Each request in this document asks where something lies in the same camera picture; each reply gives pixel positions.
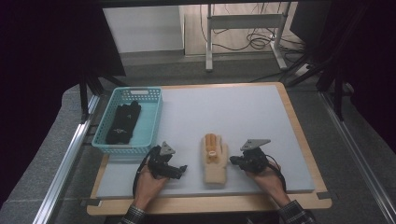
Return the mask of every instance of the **black curtain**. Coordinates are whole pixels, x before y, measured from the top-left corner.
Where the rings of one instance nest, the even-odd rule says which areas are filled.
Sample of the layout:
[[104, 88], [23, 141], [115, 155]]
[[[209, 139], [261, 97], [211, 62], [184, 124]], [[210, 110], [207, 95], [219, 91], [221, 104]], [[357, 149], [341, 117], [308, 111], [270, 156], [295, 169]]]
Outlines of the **black curtain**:
[[125, 76], [100, 5], [54, 2], [0, 3], [1, 203], [41, 146], [64, 92], [81, 76]]

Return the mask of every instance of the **plastic basket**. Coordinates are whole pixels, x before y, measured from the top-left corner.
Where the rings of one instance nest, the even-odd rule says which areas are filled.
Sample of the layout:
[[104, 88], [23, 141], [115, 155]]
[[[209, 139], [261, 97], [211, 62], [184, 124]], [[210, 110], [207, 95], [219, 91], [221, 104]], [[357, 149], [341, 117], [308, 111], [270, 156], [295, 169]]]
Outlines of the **plastic basket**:
[[[129, 105], [132, 101], [137, 101], [141, 105], [133, 137], [127, 145], [108, 145], [106, 135], [113, 123], [117, 106]], [[145, 156], [156, 144], [162, 107], [161, 88], [116, 88], [111, 94], [110, 101], [92, 140], [92, 145], [106, 154]]]

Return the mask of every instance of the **gray carpet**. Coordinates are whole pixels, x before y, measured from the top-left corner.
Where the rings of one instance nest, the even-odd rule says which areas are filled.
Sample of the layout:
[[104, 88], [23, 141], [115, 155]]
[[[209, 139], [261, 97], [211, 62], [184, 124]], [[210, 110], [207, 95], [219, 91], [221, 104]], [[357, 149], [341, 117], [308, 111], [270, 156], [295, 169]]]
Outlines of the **gray carpet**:
[[[123, 58], [128, 77], [120, 80], [132, 86], [161, 86], [206, 83], [250, 82], [259, 77], [275, 74], [276, 61], [271, 55], [240, 55], [239, 57], [217, 56], [214, 71], [205, 72], [203, 58], [178, 58], [169, 60], [129, 60]], [[269, 76], [261, 81], [276, 81], [279, 76]], [[106, 94], [116, 86], [102, 80]], [[354, 161], [347, 151], [339, 132], [334, 127], [324, 104], [315, 91], [316, 78], [289, 88], [288, 94], [301, 122], [305, 136], [317, 161], [323, 179], [332, 194], [330, 209], [313, 210], [320, 223], [387, 223], [374, 197], [367, 188]], [[99, 111], [106, 107], [106, 96], [99, 104]], [[378, 137], [370, 125], [359, 115], [348, 98], [343, 103], [346, 124], [353, 133], [361, 150], [396, 201], [396, 156]], [[99, 123], [100, 115], [93, 124]], [[63, 107], [54, 122], [35, 159], [0, 211], [0, 223], [32, 223], [42, 203], [65, 151], [73, 137], [80, 119], [78, 87], [64, 94]], [[75, 161], [73, 169], [61, 193], [50, 223], [116, 223], [119, 217], [91, 217], [82, 199], [89, 198], [102, 153], [90, 146], [92, 127]], [[241, 220], [247, 214], [215, 214], [205, 216], [213, 223], [232, 223], [226, 217]], [[153, 216], [149, 223], [203, 223], [200, 216]]]

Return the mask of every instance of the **human hand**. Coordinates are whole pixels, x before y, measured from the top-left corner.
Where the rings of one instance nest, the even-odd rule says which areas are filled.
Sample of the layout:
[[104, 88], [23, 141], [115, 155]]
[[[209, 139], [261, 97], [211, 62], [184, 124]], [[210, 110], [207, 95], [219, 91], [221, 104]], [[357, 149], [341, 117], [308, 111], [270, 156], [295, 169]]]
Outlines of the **human hand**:
[[[269, 162], [280, 171], [280, 166], [276, 165], [272, 161]], [[290, 198], [283, 190], [281, 180], [276, 175], [275, 171], [270, 167], [266, 167], [265, 170], [259, 174], [254, 174], [247, 171], [245, 171], [245, 173], [248, 177], [252, 178], [256, 182], [262, 191], [268, 193], [279, 207], [283, 207], [290, 203]]]
[[168, 177], [154, 178], [148, 166], [143, 166], [137, 180], [136, 194], [132, 205], [145, 210], [149, 203], [157, 197], [168, 180]]

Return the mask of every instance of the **metal frame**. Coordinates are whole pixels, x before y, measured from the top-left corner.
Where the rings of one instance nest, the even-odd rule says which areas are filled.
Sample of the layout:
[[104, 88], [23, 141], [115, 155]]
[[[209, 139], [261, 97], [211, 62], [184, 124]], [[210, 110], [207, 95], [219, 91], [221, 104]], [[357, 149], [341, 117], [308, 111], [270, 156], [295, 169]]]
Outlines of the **metal frame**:
[[64, 182], [69, 175], [69, 171], [71, 170], [79, 149], [81, 148], [85, 134], [90, 127], [92, 114], [95, 111], [99, 100], [100, 97], [96, 95], [91, 98], [89, 103], [89, 116], [84, 123], [78, 125], [73, 139], [64, 155], [64, 159], [62, 160], [61, 165], [59, 166], [59, 169], [53, 178], [51, 185], [49, 186], [47, 195], [44, 198], [44, 201], [41, 204], [33, 223], [44, 224], [49, 221], [61, 190], [64, 187]]
[[387, 192], [385, 191], [382, 184], [376, 178], [373, 170], [370, 168], [370, 165], [367, 163], [367, 160], [364, 158], [361, 150], [359, 149], [358, 144], [353, 139], [352, 135], [350, 134], [347, 126], [343, 121], [341, 121], [338, 116], [334, 113], [332, 109], [332, 100], [330, 96], [326, 93], [320, 92], [319, 93], [323, 103], [325, 104], [327, 111], [329, 112], [332, 121], [337, 128], [338, 132], [343, 137], [347, 149], [356, 163], [361, 175], [363, 176], [364, 181], [366, 182], [369, 190], [372, 192], [376, 202], [378, 203], [379, 208], [381, 209], [385, 219], [389, 224], [396, 223], [396, 209], [395, 206], [388, 196]]
[[276, 57], [280, 70], [286, 70], [285, 61], [279, 50], [279, 42], [289, 16], [291, 2], [288, 2], [282, 14], [263, 15], [221, 15], [212, 16], [212, 6], [207, 5], [207, 41], [206, 41], [206, 72], [213, 70], [212, 30], [214, 29], [252, 29], [277, 28], [275, 40], [270, 46]]

